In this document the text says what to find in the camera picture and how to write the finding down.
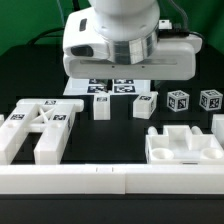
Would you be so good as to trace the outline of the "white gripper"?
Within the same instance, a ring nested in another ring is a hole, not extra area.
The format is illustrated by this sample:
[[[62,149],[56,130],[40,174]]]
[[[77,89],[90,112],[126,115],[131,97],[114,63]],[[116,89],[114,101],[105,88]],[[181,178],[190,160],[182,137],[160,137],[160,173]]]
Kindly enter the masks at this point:
[[[188,80],[202,39],[159,28],[157,7],[91,7],[69,15],[63,64],[72,78]]]

